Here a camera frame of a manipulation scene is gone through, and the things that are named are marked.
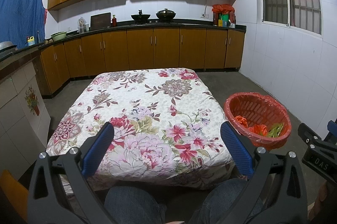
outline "jeans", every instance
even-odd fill
[[[246,183],[245,180],[239,178],[222,182],[209,193],[188,224],[216,224],[230,208]],[[259,199],[249,218],[259,213],[262,205]],[[158,204],[146,191],[135,187],[112,187],[106,196],[104,206],[118,224],[165,223],[166,207]]]

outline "plastic basket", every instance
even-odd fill
[[[242,135],[247,136],[255,146],[263,146],[268,150],[282,147],[290,136],[292,125],[286,108],[271,96],[259,93],[235,93],[225,102],[225,114],[232,126]],[[264,137],[249,131],[236,121],[236,116],[247,119],[248,127],[264,124],[267,130],[274,123],[284,123],[279,137]]]

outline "floral tablecloth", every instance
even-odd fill
[[[94,190],[116,180],[210,188],[234,166],[220,138],[222,107],[193,70],[134,70],[98,75],[62,118],[49,155],[80,147],[109,121],[115,137],[96,174]],[[72,190],[63,177],[67,194]]]

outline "blue curtain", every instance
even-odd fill
[[[11,41],[17,48],[28,46],[27,37],[35,43],[44,41],[44,14],[42,0],[0,0],[0,42]]]

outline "metal screw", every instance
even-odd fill
[[[295,157],[296,157],[296,153],[293,152],[293,151],[290,151],[288,154],[289,154],[289,156],[290,156],[291,158],[295,158]]]
[[[79,151],[79,149],[77,147],[73,147],[69,150],[69,153],[71,153],[72,155],[77,154],[77,152]]]
[[[39,158],[45,158],[47,156],[47,154],[45,152],[42,152],[39,154]]]
[[[257,147],[257,152],[258,153],[265,153],[266,149],[264,147]]]

